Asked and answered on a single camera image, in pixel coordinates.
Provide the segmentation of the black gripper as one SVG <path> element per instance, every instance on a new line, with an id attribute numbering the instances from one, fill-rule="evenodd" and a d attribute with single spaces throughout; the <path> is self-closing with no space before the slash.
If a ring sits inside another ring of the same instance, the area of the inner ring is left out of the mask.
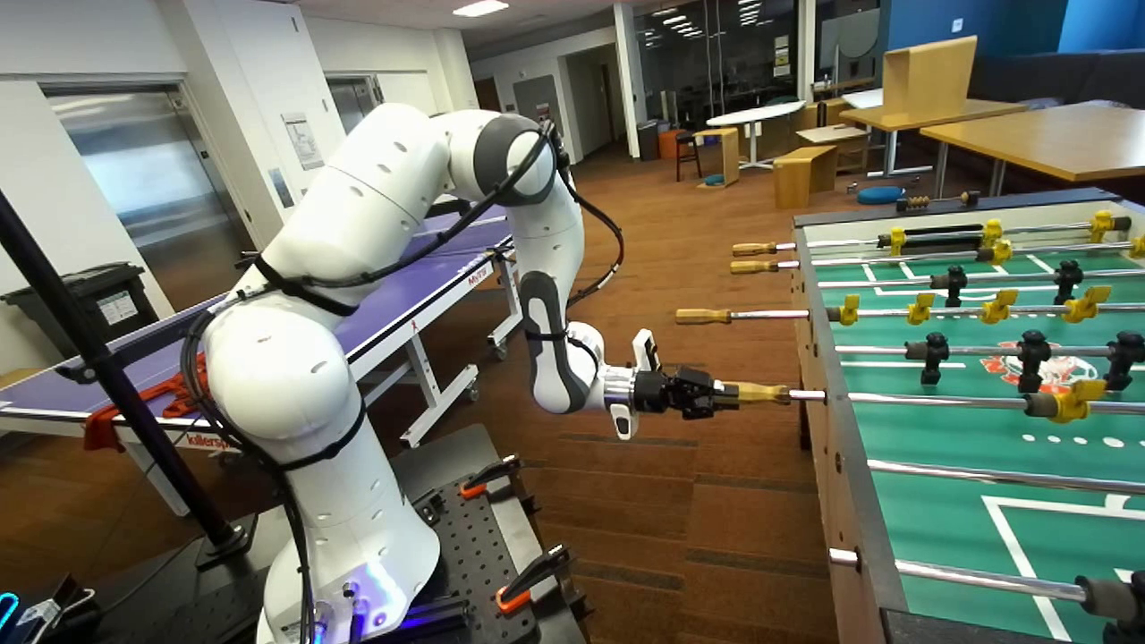
<path id="1" fill-rule="evenodd" d="M 739 407 L 737 396 L 712 396 L 712 390 L 737 390 L 737 381 L 708 381 L 698 368 L 640 371 L 633 381 L 638 411 L 681 411 L 684 418 L 708 418 L 712 411 Z"/>

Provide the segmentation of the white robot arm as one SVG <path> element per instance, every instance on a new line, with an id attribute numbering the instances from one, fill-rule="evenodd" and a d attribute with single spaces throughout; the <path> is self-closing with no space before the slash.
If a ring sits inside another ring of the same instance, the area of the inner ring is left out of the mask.
<path id="1" fill-rule="evenodd" d="M 599 333 L 568 316 L 582 201 L 542 124 L 506 112 L 370 108 L 184 341 L 205 411 L 287 483 L 294 539 L 263 576 L 257 644 L 387 637 L 444 557 L 368 418 L 402 368 L 397 343 L 365 326 L 387 278 L 430 251 L 424 215 L 440 198 L 512 225 L 541 407 L 599 407 L 616 433 L 633 433 L 644 411 L 712 415 L 737 401 L 731 384 L 662 368 L 646 333 L 611 364 Z"/>

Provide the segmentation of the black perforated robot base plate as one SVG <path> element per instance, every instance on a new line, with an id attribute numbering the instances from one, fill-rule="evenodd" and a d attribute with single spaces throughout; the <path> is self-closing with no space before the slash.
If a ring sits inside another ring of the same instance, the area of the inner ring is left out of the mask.
<path id="1" fill-rule="evenodd" d="M 393 470 L 444 543 L 430 588 L 397 634 L 368 644 L 588 644 L 578 595 L 563 580 L 534 588 L 534 600 L 502 615 L 493 591 L 546 550 L 512 476 L 461 502 L 456 483 L 502 461 L 483 426 L 466 426 L 404 452 Z M 205 539 L 151 557 L 97 591 L 97 621 L 79 644 L 255 644 L 271 554 L 289 539 L 281 513 L 249 522 L 255 543 L 205 570 Z"/>

